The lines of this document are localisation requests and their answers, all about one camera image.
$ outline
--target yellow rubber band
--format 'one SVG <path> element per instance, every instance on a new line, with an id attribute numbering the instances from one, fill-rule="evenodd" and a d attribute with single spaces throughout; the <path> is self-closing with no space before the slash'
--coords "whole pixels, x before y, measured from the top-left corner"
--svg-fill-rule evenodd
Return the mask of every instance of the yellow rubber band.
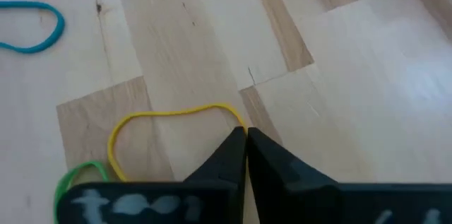
<path id="1" fill-rule="evenodd" d="M 154 112 L 154 111 L 147 111 L 147 112 L 134 112 L 126 117 L 122 118 L 122 120 L 115 126 L 112 133 L 110 134 L 108 138 L 108 144 L 107 144 L 107 154 L 108 154 L 108 161 L 110 162 L 110 165 L 113 168 L 113 171 L 116 173 L 118 178 L 123 181 L 127 182 L 128 179 L 124 172 L 122 171 L 121 167 L 119 166 L 116 156 L 114 154 L 114 144 L 116 143 L 116 139 L 118 137 L 118 133 L 121 130 L 121 128 L 126 125 L 130 120 L 137 117 L 153 117 L 153 116 L 173 116 L 173 115 L 183 115 L 183 114 L 193 114 L 200 111 L 208 110 L 210 108 L 222 108 L 225 110 L 228 110 L 231 112 L 239 121 L 240 125 L 244 127 L 245 134 L 248 133 L 248 127 L 246 126 L 244 120 L 240 117 L 240 114 L 238 111 L 236 111 L 235 108 L 233 108 L 231 105 L 228 105 L 226 103 L 213 103 L 209 105 L 202 105 L 200 107 L 194 107 L 187 110 L 181 110 L 181 111 L 174 111 L 174 112 Z"/>

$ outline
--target wooden surface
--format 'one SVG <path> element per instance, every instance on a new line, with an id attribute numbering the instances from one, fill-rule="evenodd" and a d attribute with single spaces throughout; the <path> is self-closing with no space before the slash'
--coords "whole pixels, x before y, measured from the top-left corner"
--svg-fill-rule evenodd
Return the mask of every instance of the wooden surface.
<path id="1" fill-rule="evenodd" d="M 339 181 L 452 182 L 452 0 L 38 1 L 67 28 L 41 54 L 0 50 L 0 223 L 52 222 L 58 179 L 105 161 L 120 116 L 209 102 Z M 33 45 L 54 24 L 2 10 L 0 39 Z M 220 110 L 140 119 L 119 161 L 182 180 L 235 125 Z M 245 206 L 257 223 L 249 186 Z"/>

